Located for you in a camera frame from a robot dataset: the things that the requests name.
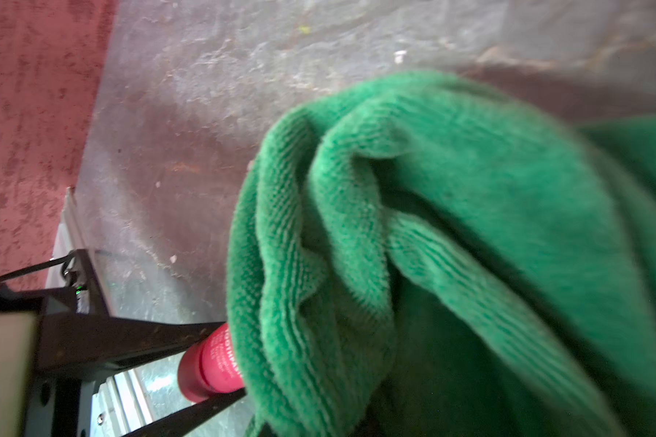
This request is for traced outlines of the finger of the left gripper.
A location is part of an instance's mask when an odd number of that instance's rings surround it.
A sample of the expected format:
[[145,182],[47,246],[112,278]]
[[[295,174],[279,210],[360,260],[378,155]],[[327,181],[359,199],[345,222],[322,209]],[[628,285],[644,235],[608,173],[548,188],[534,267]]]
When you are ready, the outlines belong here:
[[63,312],[41,320],[36,373],[84,382],[184,353],[220,328],[220,322],[166,324]]
[[211,398],[147,424],[125,437],[181,437],[191,433],[205,422],[242,400],[246,391],[215,394]]

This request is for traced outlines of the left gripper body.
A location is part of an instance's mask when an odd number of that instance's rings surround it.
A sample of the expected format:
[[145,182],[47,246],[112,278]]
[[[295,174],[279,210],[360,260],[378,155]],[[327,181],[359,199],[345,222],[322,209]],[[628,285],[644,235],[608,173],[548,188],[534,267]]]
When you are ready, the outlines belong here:
[[[40,271],[51,271],[56,283],[49,288],[14,291],[9,283]],[[84,249],[73,249],[59,258],[0,276],[0,314],[27,312],[38,317],[36,353],[67,330],[54,328],[47,333],[45,321],[60,314],[92,313],[107,315],[101,287],[91,259]],[[96,382],[73,377],[44,376],[33,371],[26,403],[23,435],[88,436],[91,397],[98,391]]]

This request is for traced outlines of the green microfiber cloth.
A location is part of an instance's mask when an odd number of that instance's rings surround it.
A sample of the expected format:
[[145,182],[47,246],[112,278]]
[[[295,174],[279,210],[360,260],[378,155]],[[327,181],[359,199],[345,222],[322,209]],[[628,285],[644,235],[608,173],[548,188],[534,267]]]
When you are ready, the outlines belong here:
[[656,115],[431,72],[297,107],[227,302],[251,436],[656,436]]

